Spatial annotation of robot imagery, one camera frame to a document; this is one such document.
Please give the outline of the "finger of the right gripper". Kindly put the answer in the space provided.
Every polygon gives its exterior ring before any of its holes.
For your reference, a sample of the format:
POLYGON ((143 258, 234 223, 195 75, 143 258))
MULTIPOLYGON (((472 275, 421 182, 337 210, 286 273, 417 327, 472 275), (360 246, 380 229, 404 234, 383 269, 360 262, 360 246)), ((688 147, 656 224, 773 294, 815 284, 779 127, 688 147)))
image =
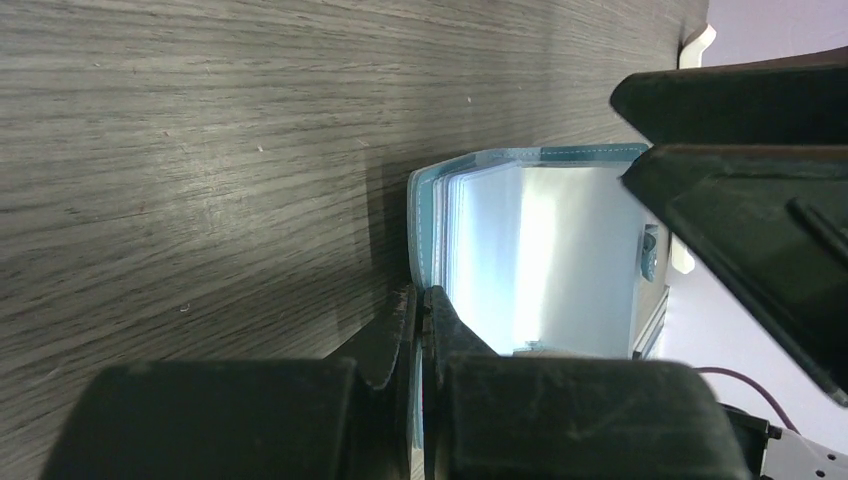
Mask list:
POLYGON ((845 406, 846 147, 658 145, 622 182, 845 406))
POLYGON ((636 73, 610 105, 653 144, 844 145, 847 50, 636 73))

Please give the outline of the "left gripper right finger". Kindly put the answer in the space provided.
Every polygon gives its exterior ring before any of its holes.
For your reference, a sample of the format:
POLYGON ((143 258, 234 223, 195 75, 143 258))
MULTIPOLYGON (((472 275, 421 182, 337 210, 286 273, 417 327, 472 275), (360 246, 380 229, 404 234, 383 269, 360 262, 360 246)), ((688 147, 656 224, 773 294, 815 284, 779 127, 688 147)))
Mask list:
POLYGON ((429 479, 746 479, 724 410, 666 361, 495 353, 445 290, 423 297, 429 479))

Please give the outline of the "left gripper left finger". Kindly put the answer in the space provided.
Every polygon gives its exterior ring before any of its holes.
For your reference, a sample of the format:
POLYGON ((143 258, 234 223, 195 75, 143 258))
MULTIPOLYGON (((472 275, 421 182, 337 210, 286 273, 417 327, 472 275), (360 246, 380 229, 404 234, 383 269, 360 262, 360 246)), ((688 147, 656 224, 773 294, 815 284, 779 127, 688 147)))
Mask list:
POLYGON ((417 291, 321 359, 134 362, 72 409, 45 479, 406 479, 417 291))

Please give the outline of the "blue card holder wallet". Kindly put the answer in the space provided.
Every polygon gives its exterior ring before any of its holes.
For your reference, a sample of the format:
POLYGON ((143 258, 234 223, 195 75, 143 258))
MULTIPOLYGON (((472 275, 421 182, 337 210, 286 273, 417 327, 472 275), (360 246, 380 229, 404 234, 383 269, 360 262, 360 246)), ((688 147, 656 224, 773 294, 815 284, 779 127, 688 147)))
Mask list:
POLYGON ((499 148, 415 170, 412 280, 441 287, 502 356, 647 356, 668 295, 668 234, 620 181, 644 151, 499 148))

